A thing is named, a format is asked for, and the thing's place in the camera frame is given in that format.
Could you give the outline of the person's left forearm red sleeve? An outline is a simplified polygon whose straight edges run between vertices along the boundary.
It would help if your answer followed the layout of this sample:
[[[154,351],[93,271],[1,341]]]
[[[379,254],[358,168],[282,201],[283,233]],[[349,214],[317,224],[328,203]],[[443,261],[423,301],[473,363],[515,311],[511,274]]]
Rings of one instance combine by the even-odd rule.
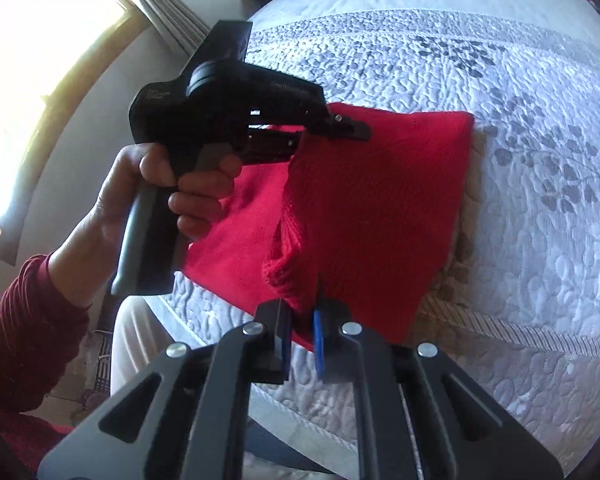
[[[32,416],[78,356],[87,307],[61,295],[48,255],[25,263],[0,301],[0,479],[32,478],[46,453],[70,432]]]

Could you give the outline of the person's left hand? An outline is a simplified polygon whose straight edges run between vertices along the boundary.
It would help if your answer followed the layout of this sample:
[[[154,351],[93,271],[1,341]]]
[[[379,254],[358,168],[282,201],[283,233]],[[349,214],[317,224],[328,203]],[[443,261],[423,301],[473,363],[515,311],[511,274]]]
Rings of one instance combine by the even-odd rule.
[[[208,236],[221,217],[221,200],[232,195],[241,171],[240,159],[227,155],[213,170],[178,178],[162,145],[122,148],[94,206],[50,256],[48,273],[53,284],[77,307],[93,303],[116,270],[126,219],[142,183],[174,189],[168,207],[178,216],[178,230],[196,242]]]

